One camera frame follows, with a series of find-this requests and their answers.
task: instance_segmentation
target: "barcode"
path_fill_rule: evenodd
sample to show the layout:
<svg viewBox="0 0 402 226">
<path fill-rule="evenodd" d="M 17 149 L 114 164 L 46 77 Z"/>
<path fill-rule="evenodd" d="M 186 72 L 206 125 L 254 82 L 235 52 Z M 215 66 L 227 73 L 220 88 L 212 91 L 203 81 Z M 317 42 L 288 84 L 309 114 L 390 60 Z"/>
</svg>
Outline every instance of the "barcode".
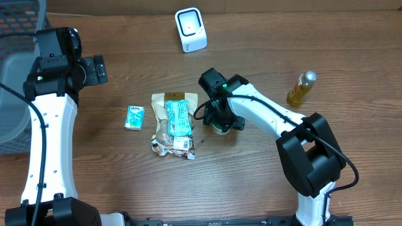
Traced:
<svg viewBox="0 0 402 226">
<path fill-rule="evenodd" d="M 188 141 L 184 141 L 183 148 L 184 148 L 184 149 L 188 149 Z"/>
</svg>

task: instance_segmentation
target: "cable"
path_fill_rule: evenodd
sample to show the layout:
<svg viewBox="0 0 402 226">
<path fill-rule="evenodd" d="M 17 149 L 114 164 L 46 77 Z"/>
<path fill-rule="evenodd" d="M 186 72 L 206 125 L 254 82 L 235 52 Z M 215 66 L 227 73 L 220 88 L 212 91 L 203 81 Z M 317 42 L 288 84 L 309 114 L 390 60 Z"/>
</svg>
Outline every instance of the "cable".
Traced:
<svg viewBox="0 0 402 226">
<path fill-rule="evenodd" d="M 348 188 L 352 188 L 353 186 L 355 186 L 357 184 L 357 182 L 359 182 L 359 172 L 357 170 L 357 168 L 355 167 L 355 165 L 353 164 L 353 162 L 347 158 L 344 154 L 342 154 L 340 151 L 338 151 L 336 148 L 334 148 L 333 146 L 331 146 L 329 143 L 325 142 L 323 139 L 319 138 L 317 135 L 315 135 L 313 132 L 303 128 L 301 125 L 293 122 L 289 117 L 283 115 L 281 112 L 279 112 L 278 110 L 276 110 L 274 107 L 272 107 L 271 105 L 269 105 L 267 102 L 257 98 L 257 97 L 253 97 L 253 96 L 248 96 L 248 95 L 233 95 L 233 94 L 229 94 L 227 96 L 224 97 L 218 97 L 216 99 L 210 99 L 208 101 L 206 101 L 205 103 L 201 104 L 199 107 L 197 107 L 197 109 L 195 109 L 194 111 L 194 115 L 193 118 L 195 120 L 199 120 L 199 119 L 203 119 L 204 116 L 202 117 L 196 117 L 197 112 L 203 108 L 204 106 L 206 106 L 207 104 L 212 103 L 213 101 L 217 101 L 217 100 L 222 100 L 222 99 L 227 99 L 227 98 L 245 98 L 245 99 L 250 99 L 250 100 L 255 100 L 261 104 L 263 104 L 264 106 L 266 106 L 267 108 L 269 108 L 271 111 L 273 111 L 276 115 L 278 115 L 279 117 L 283 118 L 286 122 L 289 122 L 290 124 L 294 125 L 295 127 L 301 129 L 303 132 L 307 133 L 309 136 L 313 137 L 314 140 L 322 143 L 323 145 L 325 145 L 326 147 L 330 148 L 337 156 L 341 157 L 343 160 L 345 160 L 347 162 L 347 164 L 352 168 L 353 172 L 354 172 L 354 181 L 348 185 L 344 185 L 344 186 L 340 186 L 337 188 L 333 188 L 329 191 L 327 191 L 324 194 L 324 206 L 323 206 L 323 214 L 322 214 L 322 222 L 323 225 L 326 225 L 326 216 L 325 216 L 325 212 L 327 211 L 327 203 L 328 203 L 328 198 L 330 198 L 330 194 L 335 192 L 335 191 L 340 191 L 340 190 L 344 190 L 344 189 L 348 189 Z"/>
<path fill-rule="evenodd" d="M 42 199 L 43 187 L 45 187 L 45 184 L 44 184 L 45 161 L 46 161 L 46 125 L 45 125 L 45 121 L 43 120 L 43 117 L 42 117 L 40 111 L 38 110 L 38 108 L 34 104 L 32 104 L 32 102 L 30 102 L 24 96 L 22 96 L 21 94 L 15 92 L 13 89 L 8 87 L 7 85 L 4 85 L 1 82 L 0 82 L 0 87 L 3 88 L 4 90 L 10 92 L 11 94 L 15 95 L 16 97 L 18 97 L 22 101 L 26 102 L 33 109 L 33 111 L 38 116 L 38 119 L 40 121 L 40 128 L 41 128 L 41 131 L 42 131 L 42 156 L 41 156 L 41 163 L 40 163 L 38 194 L 36 196 L 36 205 L 35 205 L 35 210 L 33 212 L 32 223 L 31 223 L 31 226 L 35 226 L 35 223 L 36 223 L 37 218 L 38 218 L 40 201 Z"/>
<path fill-rule="evenodd" d="M 36 36 L 34 32 L 14 32 L 14 33 L 6 33 L 0 35 L 0 38 L 10 37 L 10 36 L 18 36 L 18 35 L 28 35 L 28 36 Z"/>
</svg>

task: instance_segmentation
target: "bottle cap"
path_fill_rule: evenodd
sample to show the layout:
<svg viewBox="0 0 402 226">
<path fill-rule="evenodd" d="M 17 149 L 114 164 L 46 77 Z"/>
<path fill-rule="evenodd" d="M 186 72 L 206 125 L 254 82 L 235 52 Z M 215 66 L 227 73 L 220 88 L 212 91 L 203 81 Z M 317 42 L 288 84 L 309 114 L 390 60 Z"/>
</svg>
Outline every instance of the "bottle cap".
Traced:
<svg viewBox="0 0 402 226">
<path fill-rule="evenodd" d="M 305 78 L 307 81 L 313 82 L 317 79 L 317 74 L 313 71 L 308 71 L 308 72 L 306 72 Z"/>
</svg>

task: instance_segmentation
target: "wood grain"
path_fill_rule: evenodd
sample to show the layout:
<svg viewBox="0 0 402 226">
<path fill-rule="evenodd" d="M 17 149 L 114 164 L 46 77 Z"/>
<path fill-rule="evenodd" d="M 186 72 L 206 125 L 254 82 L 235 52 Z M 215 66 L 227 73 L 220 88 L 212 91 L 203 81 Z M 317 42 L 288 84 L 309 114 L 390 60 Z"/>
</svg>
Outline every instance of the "wood grain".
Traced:
<svg viewBox="0 0 402 226">
<path fill-rule="evenodd" d="M 296 192 L 274 141 L 252 124 L 226 136 L 195 123 L 196 160 L 159 157 L 149 142 L 156 121 L 151 94 L 207 95 L 197 81 L 215 67 L 246 77 L 293 111 L 325 116 L 359 184 L 334 194 L 330 210 L 356 225 L 402 224 L 402 14 L 397 11 L 211 14 L 209 45 L 183 54 L 173 16 L 50 18 L 80 32 L 83 56 L 104 55 L 109 83 L 86 87 L 73 136 L 73 172 L 81 200 L 101 213 L 136 219 L 202 220 L 292 215 Z M 299 74 L 317 84 L 299 108 L 286 93 Z M 128 105 L 143 105 L 143 130 L 124 130 Z M 28 154 L 0 156 L 0 213 L 17 207 Z M 353 180 L 350 168 L 337 185 Z"/>
<path fill-rule="evenodd" d="M 174 14 L 197 7 L 201 13 L 397 10 L 402 0 L 52 0 L 48 12 L 96 16 Z"/>
</svg>

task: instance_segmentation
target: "small blue packet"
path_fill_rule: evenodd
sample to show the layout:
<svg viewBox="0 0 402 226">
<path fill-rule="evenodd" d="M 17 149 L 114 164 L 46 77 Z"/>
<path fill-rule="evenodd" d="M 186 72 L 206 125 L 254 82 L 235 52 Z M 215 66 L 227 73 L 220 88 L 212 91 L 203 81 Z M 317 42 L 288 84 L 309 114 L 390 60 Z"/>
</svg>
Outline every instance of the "small blue packet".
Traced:
<svg viewBox="0 0 402 226">
<path fill-rule="evenodd" d="M 144 107 L 128 106 L 127 118 L 124 127 L 130 130 L 142 130 L 144 115 Z"/>
<path fill-rule="evenodd" d="M 168 113 L 168 132 L 171 136 L 191 136 L 192 130 L 188 120 L 189 104 L 187 100 L 169 100 L 165 103 Z"/>
</svg>

